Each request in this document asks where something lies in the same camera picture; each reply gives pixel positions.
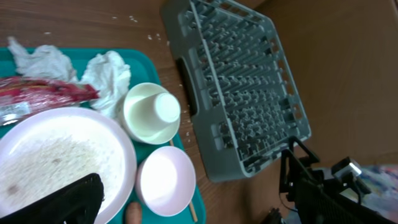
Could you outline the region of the large pink plate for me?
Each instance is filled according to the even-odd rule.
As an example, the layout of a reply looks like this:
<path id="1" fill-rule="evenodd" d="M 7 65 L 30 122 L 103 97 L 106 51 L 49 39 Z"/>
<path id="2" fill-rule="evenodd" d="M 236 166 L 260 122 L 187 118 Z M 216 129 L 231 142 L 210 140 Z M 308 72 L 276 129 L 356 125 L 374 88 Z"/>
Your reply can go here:
<path id="1" fill-rule="evenodd" d="M 86 108 L 41 112 L 1 128 L 1 216 L 96 173 L 104 196 L 95 222 L 109 223 L 127 202 L 136 169 L 132 141 L 114 120 Z"/>

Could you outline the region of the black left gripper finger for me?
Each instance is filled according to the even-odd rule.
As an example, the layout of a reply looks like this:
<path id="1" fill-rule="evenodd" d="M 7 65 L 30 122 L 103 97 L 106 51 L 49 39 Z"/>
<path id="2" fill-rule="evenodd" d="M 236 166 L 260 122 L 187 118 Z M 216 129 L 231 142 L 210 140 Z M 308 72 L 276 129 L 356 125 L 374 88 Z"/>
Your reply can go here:
<path id="1" fill-rule="evenodd" d="M 100 175 L 91 173 L 1 218 L 1 224 L 93 224 L 104 199 Z"/>

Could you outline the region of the orange carrot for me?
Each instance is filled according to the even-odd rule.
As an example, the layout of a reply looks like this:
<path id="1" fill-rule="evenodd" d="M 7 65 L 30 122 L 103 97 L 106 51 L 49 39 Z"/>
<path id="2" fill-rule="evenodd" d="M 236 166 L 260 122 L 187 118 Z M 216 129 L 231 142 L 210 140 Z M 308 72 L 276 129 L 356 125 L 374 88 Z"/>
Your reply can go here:
<path id="1" fill-rule="evenodd" d="M 139 202 L 131 202 L 125 211 L 125 224 L 141 224 L 142 208 Z"/>

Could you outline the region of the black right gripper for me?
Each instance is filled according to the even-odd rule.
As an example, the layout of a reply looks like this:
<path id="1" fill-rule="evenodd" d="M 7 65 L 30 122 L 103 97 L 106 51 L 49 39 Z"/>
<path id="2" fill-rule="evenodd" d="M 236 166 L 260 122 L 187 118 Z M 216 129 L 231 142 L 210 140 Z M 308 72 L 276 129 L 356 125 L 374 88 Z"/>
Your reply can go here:
<path id="1" fill-rule="evenodd" d="M 311 168 L 320 159 L 298 137 L 288 138 L 288 147 L 282 150 L 280 161 L 279 193 L 287 194 L 289 202 L 329 199 L 324 190 L 324 175 Z"/>

